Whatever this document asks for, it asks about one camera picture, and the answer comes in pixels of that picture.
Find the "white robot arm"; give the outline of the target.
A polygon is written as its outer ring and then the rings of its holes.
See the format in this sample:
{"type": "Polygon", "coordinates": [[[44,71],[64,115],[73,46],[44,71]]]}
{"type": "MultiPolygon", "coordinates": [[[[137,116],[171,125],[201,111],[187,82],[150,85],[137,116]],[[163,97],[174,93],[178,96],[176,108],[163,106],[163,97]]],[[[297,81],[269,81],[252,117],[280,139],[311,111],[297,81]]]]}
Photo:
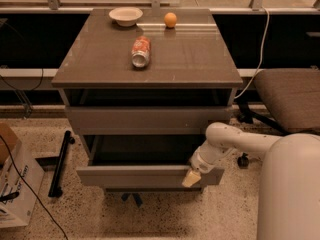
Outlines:
{"type": "Polygon", "coordinates": [[[320,136],[244,132],[215,122],[190,158],[182,185],[191,187],[233,151],[263,160],[257,240],[320,240],[320,136]]]}

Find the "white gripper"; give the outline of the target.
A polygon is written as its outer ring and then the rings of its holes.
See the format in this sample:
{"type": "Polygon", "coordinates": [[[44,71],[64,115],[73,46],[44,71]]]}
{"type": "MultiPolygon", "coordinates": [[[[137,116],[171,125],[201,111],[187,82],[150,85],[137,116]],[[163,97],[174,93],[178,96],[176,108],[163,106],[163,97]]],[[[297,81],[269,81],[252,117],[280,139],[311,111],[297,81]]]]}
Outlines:
{"type": "Polygon", "coordinates": [[[182,185],[184,187],[192,187],[201,180],[201,174],[209,173],[214,168],[216,162],[229,153],[229,148],[215,147],[209,143],[203,143],[191,156],[190,163],[192,169],[187,171],[182,185]]]}

